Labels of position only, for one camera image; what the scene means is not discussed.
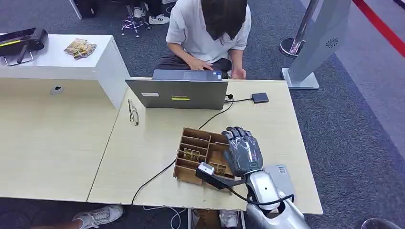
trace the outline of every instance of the laptop lid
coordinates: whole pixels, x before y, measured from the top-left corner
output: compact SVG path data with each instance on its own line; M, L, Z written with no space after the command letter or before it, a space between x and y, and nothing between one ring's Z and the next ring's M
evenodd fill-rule
M126 79L146 108L221 110L228 81Z

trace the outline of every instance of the robot finger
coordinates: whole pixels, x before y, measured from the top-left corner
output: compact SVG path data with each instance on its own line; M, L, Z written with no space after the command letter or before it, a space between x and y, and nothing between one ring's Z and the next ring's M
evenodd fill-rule
M232 128L231 132L234 137L240 137L239 131L236 128Z
M236 126L235 129L238 130L241 137L247 136L246 132L243 130L243 128Z
M248 137L253 137L252 133L248 130L245 130L246 136Z
M224 135L228 141L230 141L234 138L234 136L232 135L232 132L230 132L230 131L225 130L225 131L222 131L221 134Z

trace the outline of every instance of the black cable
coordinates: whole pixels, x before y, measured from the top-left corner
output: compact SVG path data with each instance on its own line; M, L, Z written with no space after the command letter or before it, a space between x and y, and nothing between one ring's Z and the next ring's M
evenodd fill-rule
M227 188L229 191L231 191L233 194L235 194L237 197L241 198L242 200L244 200L244 201L246 201L246 202L248 202L248 203L250 203L250 204L256 204L256 205L271 205L271 204L279 203L279 202L284 201L284 200L289 199L289 198L291 198L291 199L292 199L291 201L294 202L294 194L288 195L288 196L286 196L286 197L284 197L284 198L281 198L281 199L278 199L278 200L275 200L275 201L271 201L271 202L267 202L267 203L260 203L260 202L256 202L256 201L249 200L249 199L247 199L247 198L241 196L239 193L235 192L235 191L234 191L232 188L230 188L230 187L226 187L226 188Z
M154 177L152 177L151 179L149 179L145 184L143 184L141 187L138 188L137 192L135 193L134 197L132 198L132 202L131 205L134 204L135 201L135 197L137 197L137 194L139 193L139 191L145 187L149 182L153 181L153 179L157 178L160 174L162 174L164 171L166 171L170 166L172 166L174 164L174 162L176 162L176 159L174 159L174 161L172 161L170 163L170 165L168 165L166 168L162 169L162 171L160 171L158 174L156 174Z
M234 100L233 102L241 102L241 101L248 101L248 100L253 100L253 98L250 98L250 99L239 99L239 100ZM227 104L227 103L230 103L230 102L232 102L232 101L225 100L225 103L226 103L226 104Z
M231 106L234 104L234 98L233 98L233 95L232 95L232 94L227 95L227 96L228 96L229 99L232 99L231 105L230 105L228 108L226 108L225 110L223 110L223 111L217 113L216 115L214 115L214 116L212 116L210 119L208 119L208 121L206 121L202 126L200 126L200 127L198 128L199 130L200 130L201 128L203 128L203 127L204 127L209 121L211 121L213 118L217 117L218 115L220 115L220 114L226 112L227 110L229 110L229 109L231 108ZM176 159L174 159L174 160L170 163L170 165L168 165L167 167L165 167L164 169L162 169L158 174L156 174L154 177L152 177L152 178L149 179L146 183L144 183L141 187L139 187L138 190L137 190L137 192L135 193L134 197L132 198L131 205L134 204L135 198L137 197L139 191L140 191L143 187L145 187L149 182L153 181L153 179L157 178L160 174L162 174L164 171L166 171L168 168L170 168L170 166L172 166L172 165L174 164L174 162L176 162Z
M232 98L232 101L230 101L230 102L231 102L231 105L230 105L228 108L226 108L225 110L223 110L223 111L217 113L216 115L212 116L212 117L211 117L210 119L208 119L204 124L202 124L198 129L200 130L200 129L203 128L205 125L207 125L207 123L208 123L209 121L211 121L213 118L215 118L215 117L217 117L218 115L220 115L220 114L222 114L222 113L225 113L227 110L229 110L229 109L232 107L232 105L234 104L234 98Z

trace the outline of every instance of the gray laptop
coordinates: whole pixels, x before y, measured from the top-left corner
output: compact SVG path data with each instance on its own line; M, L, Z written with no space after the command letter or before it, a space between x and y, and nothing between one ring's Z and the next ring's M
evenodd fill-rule
M146 108L221 110L228 81L126 79Z
M156 69L153 71L154 80L195 80L195 81L221 81L221 71L198 71L198 70L166 70Z

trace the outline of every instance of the cardboard compartment box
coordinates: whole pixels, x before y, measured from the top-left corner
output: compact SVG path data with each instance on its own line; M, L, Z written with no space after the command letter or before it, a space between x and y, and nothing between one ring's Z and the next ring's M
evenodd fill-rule
M195 176L198 165L205 162L215 168L217 176L234 180L235 176L225 160L224 150L229 150L229 145L221 134L185 127L177 151L173 176L179 181L211 187Z

